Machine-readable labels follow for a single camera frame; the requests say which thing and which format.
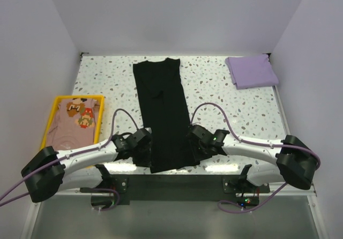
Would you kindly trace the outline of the black t-shirt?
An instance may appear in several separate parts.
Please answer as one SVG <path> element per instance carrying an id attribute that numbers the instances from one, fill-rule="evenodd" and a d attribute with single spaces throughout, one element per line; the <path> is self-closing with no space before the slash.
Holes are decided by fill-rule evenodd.
<path id="1" fill-rule="evenodd" d="M 190 117 L 179 59 L 133 65 L 143 125 L 152 130 L 151 173 L 196 166 L 186 138 Z"/>

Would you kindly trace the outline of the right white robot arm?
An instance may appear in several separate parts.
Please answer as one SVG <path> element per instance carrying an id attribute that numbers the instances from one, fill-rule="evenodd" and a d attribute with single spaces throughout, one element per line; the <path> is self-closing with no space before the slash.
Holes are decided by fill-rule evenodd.
<path id="1" fill-rule="evenodd" d="M 246 165 L 241 171 L 239 187 L 251 192 L 266 183 L 285 182 L 297 189 L 309 190 L 319 158 L 296 136 L 282 140 L 253 139 L 236 136 L 228 130 L 209 132 L 203 126 L 190 125 L 187 133 L 196 156 L 243 156 L 259 160 L 256 166 Z"/>

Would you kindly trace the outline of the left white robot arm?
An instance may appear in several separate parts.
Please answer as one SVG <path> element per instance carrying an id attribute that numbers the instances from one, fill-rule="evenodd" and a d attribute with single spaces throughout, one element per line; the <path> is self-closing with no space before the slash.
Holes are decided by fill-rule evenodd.
<path id="1" fill-rule="evenodd" d="M 113 135 L 100 143 L 73 150 L 41 149 L 22 169 L 21 175 L 32 202 L 45 201 L 57 192 L 74 188 L 107 191 L 111 179 L 104 163 L 148 156 L 151 128 L 142 128 L 127 137 Z"/>

